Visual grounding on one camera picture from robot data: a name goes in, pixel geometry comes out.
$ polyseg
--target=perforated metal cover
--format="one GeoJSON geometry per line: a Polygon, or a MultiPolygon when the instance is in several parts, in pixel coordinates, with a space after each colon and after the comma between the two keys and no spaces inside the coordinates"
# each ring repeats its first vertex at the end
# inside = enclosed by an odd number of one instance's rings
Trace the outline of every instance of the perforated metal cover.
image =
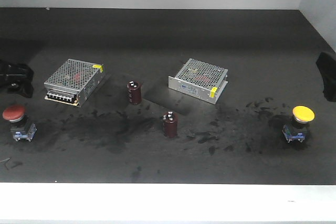
{"type": "Polygon", "coordinates": [[[211,89],[219,87],[226,73],[227,69],[191,58],[175,77],[205,89],[211,89]]]}
{"type": "Polygon", "coordinates": [[[93,65],[94,63],[68,59],[45,83],[80,90],[99,71],[93,65]]]}

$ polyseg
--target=yellow push button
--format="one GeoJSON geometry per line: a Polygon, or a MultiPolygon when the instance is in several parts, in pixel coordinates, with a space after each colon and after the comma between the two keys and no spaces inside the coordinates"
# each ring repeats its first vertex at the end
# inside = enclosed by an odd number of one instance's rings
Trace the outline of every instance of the yellow push button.
{"type": "Polygon", "coordinates": [[[314,112],[310,108],[305,106],[296,106],[293,109],[293,115],[299,121],[306,123],[313,121],[315,118],[314,112]]]}

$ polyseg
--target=red push button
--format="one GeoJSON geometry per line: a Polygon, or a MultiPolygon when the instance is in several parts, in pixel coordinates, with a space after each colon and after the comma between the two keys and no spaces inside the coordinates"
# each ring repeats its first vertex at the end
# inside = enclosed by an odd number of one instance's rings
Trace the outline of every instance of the red push button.
{"type": "Polygon", "coordinates": [[[25,114],[26,108],[22,105],[13,105],[4,110],[2,117],[8,121],[16,121],[22,118],[25,114]]]}

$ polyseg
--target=capacitor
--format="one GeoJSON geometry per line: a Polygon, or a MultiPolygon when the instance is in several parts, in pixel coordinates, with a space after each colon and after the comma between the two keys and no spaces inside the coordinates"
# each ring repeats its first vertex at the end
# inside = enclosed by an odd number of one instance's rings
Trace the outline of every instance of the capacitor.
{"type": "Polygon", "coordinates": [[[164,135],[173,138],[177,136],[177,114],[167,112],[163,115],[163,132],[164,135]]]}
{"type": "Polygon", "coordinates": [[[141,84],[136,81],[130,81],[127,84],[127,88],[130,103],[139,104],[141,102],[141,84]]]}

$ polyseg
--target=metal mesh casing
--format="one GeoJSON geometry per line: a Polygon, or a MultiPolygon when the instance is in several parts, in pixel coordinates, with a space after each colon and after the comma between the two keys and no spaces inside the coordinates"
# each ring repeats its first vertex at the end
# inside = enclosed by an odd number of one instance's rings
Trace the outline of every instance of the metal mesh casing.
{"type": "Polygon", "coordinates": [[[175,77],[169,76],[169,88],[215,104],[227,85],[225,68],[190,58],[175,77]]]}
{"type": "Polygon", "coordinates": [[[103,65],[68,59],[45,81],[46,99],[80,106],[103,76],[103,65]]]}

